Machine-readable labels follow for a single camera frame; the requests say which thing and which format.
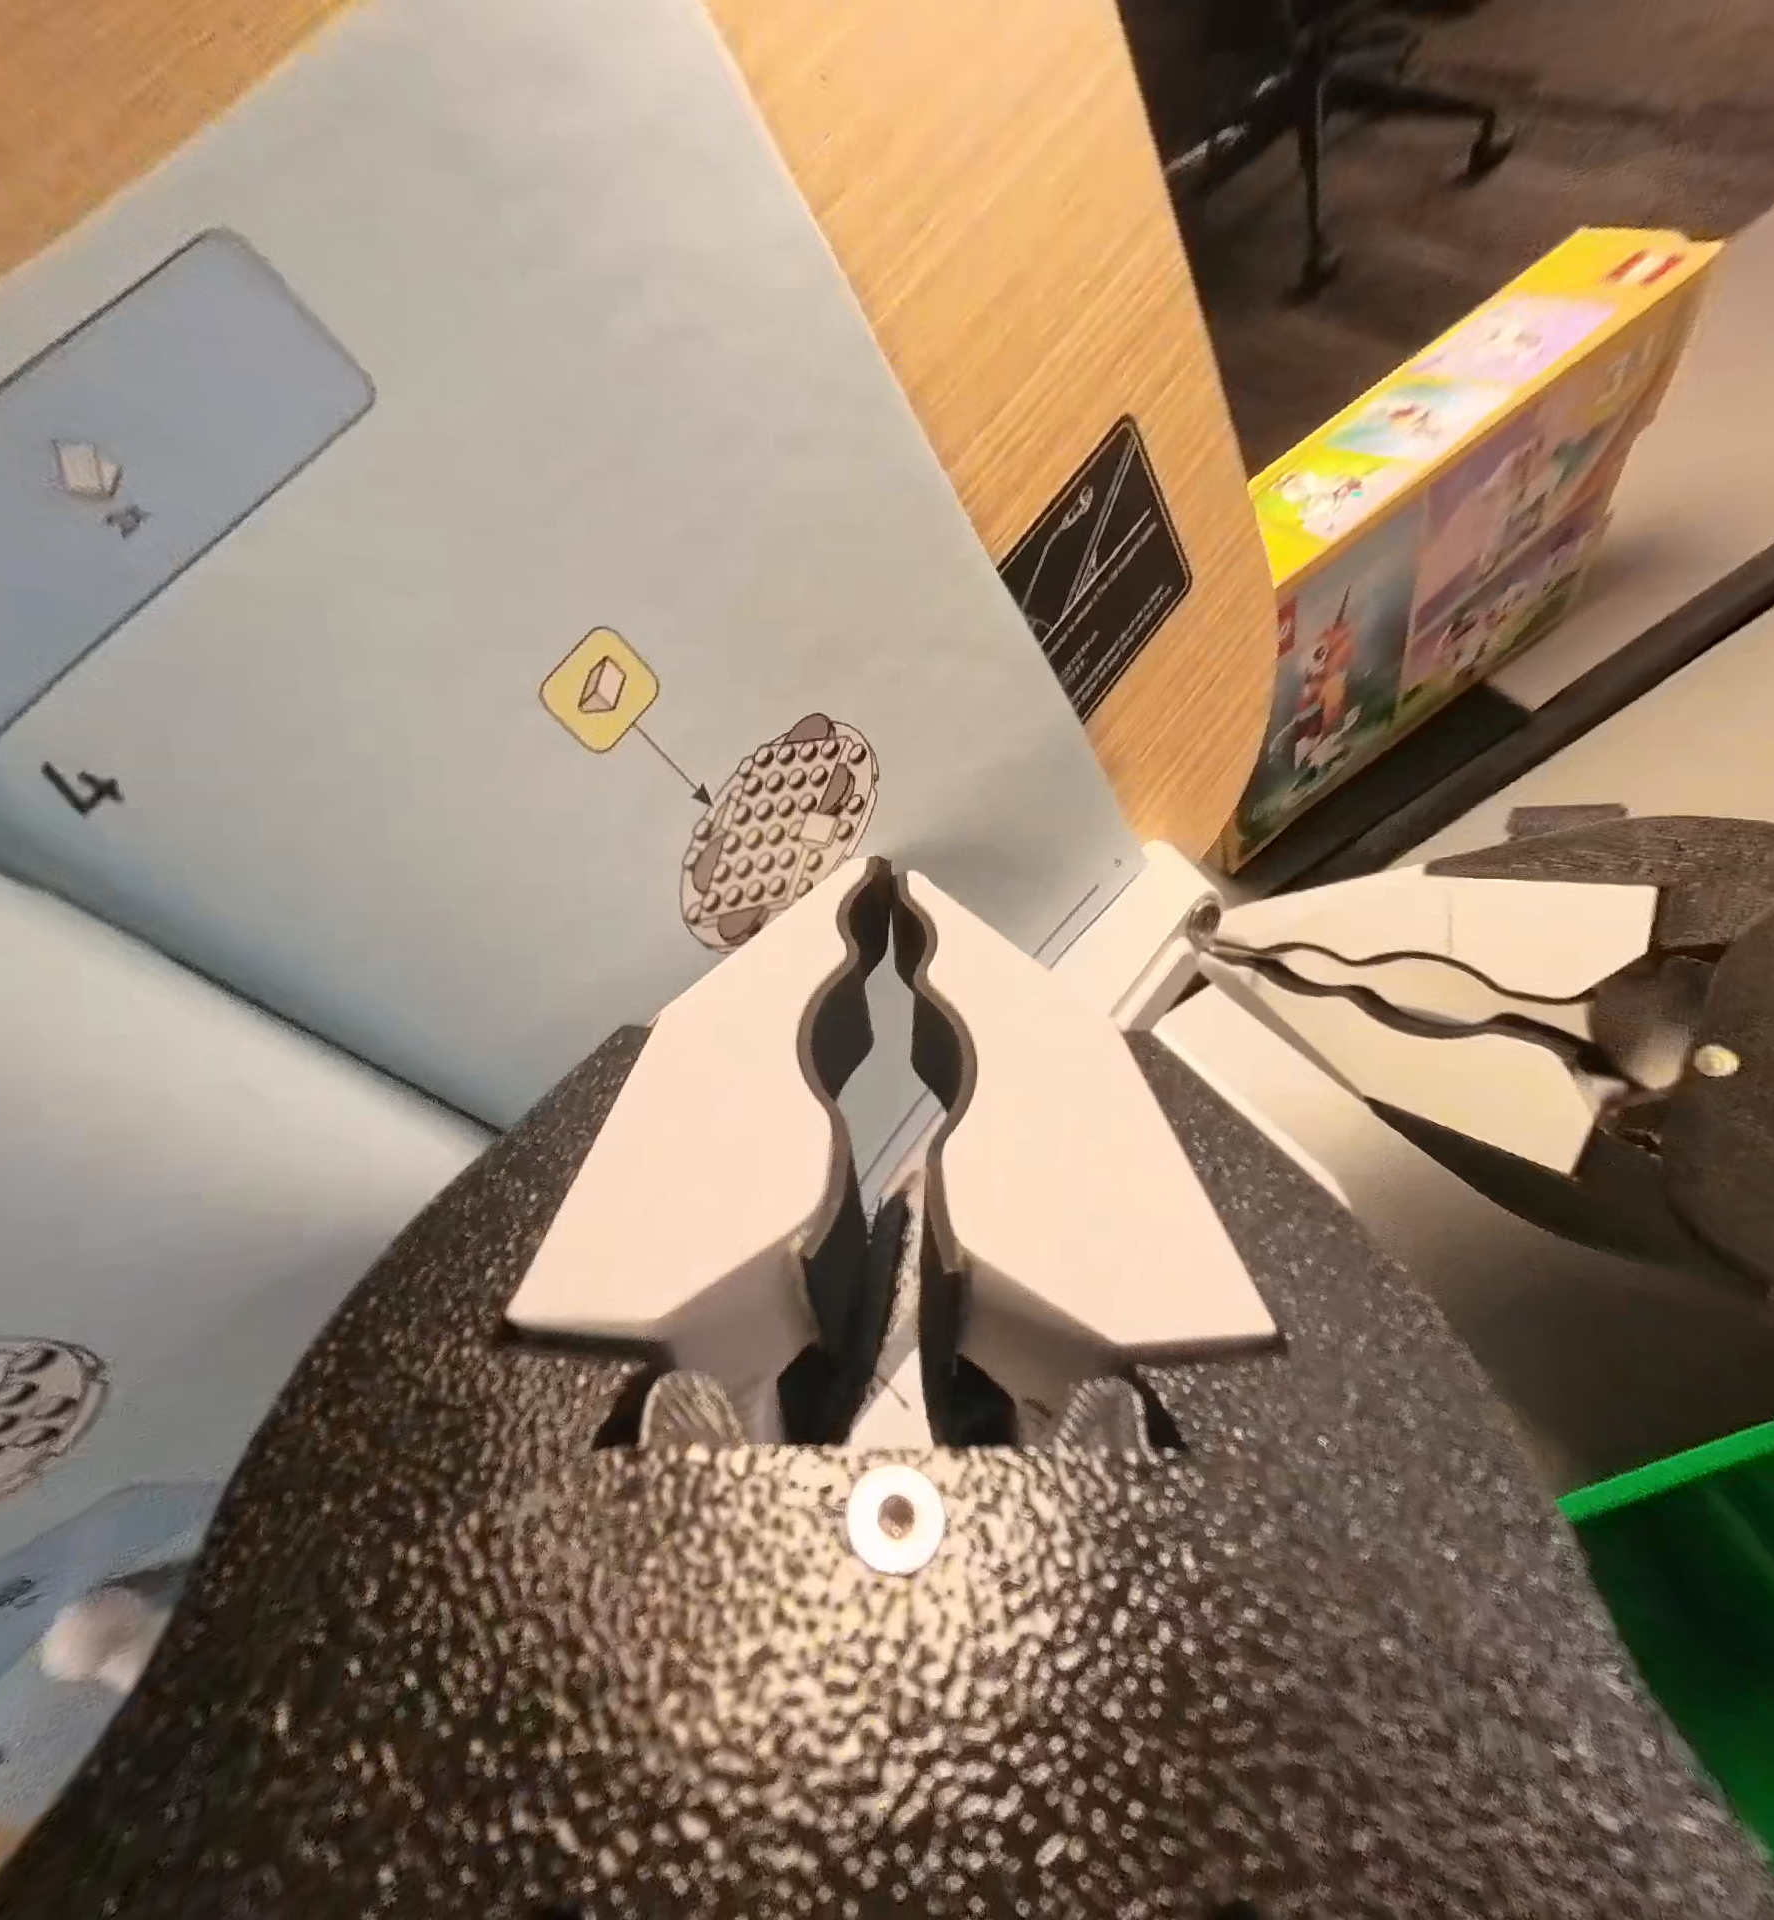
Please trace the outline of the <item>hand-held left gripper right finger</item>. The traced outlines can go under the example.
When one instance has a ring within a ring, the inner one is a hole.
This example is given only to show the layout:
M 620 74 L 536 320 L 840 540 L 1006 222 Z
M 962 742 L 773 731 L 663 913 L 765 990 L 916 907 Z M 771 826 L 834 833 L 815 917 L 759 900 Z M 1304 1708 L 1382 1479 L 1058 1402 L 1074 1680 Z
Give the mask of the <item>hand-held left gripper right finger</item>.
M 1113 1018 L 933 880 L 893 878 L 921 1163 L 917 1352 L 939 1448 L 1022 1445 L 1094 1380 L 1281 1344 Z

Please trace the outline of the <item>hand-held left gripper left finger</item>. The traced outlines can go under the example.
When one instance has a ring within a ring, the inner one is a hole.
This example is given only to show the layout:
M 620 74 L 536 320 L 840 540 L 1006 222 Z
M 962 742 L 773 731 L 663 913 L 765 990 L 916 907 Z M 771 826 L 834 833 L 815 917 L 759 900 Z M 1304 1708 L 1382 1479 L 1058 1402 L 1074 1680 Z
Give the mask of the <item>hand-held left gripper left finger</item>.
M 840 1096 L 893 878 L 855 857 L 656 1018 L 507 1300 L 522 1333 L 714 1380 L 743 1432 L 850 1432 L 891 1315 Z

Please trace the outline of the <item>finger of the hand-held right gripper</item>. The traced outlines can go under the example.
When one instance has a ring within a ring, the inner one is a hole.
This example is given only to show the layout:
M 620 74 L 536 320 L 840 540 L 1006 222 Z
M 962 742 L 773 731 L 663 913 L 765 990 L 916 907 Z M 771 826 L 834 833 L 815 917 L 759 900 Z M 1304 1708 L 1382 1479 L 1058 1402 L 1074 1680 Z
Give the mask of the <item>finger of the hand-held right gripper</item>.
M 1363 1102 L 1553 1173 L 1629 1092 L 1578 998 L 1513 996 L 1442 960 L 1223 968 Z
M 1209 957 L 1388 1025 L 1526 1021 L 1580 1037 L 1596 988 L 1647 957 L 1659 907 L 1649 881 L 1388 869 L 1237 905 Z

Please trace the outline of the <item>yellow lego set box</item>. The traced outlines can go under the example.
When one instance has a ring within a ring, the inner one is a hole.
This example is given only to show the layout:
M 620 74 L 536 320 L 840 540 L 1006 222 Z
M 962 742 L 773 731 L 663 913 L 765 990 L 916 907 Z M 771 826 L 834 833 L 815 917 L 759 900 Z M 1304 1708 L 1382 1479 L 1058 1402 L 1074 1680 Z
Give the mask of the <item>yellow lego set box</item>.
M 1580 228 L 1257 469 L 1273 688 L 1222 869 L 1566 618 L 1726 249 Z

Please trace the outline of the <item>green plastic box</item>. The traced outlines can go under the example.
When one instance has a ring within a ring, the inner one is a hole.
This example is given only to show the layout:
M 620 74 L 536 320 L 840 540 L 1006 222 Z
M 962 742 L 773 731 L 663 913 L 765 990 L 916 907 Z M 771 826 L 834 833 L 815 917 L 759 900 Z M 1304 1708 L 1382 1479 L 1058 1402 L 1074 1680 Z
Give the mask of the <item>green plastic box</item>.
M 1555 1506 L 1645 1689 L 1774 1861 L 1774 1417 Z

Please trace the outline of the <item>light blue instruction booklet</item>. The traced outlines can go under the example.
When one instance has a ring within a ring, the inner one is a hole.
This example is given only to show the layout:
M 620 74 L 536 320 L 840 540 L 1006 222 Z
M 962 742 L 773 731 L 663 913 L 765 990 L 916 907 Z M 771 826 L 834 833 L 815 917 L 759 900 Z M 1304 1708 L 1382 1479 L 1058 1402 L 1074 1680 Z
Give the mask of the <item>light blue instruction booklet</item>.
M 805 717 L 1042 960 L 1140 865 L 697 3 L 357 6 L 0 284 L 0 1834 Z

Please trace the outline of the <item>black office chair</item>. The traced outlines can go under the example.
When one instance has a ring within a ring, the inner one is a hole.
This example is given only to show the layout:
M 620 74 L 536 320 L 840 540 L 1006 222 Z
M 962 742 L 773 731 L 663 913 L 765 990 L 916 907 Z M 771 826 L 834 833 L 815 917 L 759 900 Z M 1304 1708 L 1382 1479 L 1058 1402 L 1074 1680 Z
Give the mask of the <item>black office chair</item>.
M 1515 152 L 1517 131 L 1497 106 L 1411 75 L 1426 21 L 1467 9 L 1419 2 L 1206 3 L 1209 50 L 1237 74 L 1209 106 L 1200 137 L 1161 160 L 1161 180 L 1203 193 L 1289 142 L 1301 182 L 1304 247 L 1285 296 L 1296 304 L 1316 299 L 1340 272 L 1327 222 L 1338 116 L 1469 123 L 1464 185 L 1488 180 Z

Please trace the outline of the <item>wooden backing board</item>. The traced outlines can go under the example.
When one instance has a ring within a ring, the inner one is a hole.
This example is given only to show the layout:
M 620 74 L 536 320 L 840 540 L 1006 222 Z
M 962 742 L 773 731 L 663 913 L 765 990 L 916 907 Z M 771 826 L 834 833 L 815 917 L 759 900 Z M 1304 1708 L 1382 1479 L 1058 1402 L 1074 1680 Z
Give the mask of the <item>wooden backing board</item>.
M 0 3 L 0 280 L 348 3 Z M 1257 755 L 1275 600 L 1113 3 L 706 3 L 875 343 L 1002 559 L 1104 427 L 1189 567 L 1087 738 L 1140 838 L 1213 850 Z

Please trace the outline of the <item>black frame at right edge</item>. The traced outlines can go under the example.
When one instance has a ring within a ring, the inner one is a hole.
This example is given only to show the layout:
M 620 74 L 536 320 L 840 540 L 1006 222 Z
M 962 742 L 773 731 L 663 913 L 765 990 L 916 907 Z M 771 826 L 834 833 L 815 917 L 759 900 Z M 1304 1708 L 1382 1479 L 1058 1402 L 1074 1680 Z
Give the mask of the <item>black frame at right edge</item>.
M 1230 878 L 1270 898 L 1391 865 L 1774 609 L 1774 541 L 1585 668 L 1542 706 L 1477 684 L 1317 799 Z

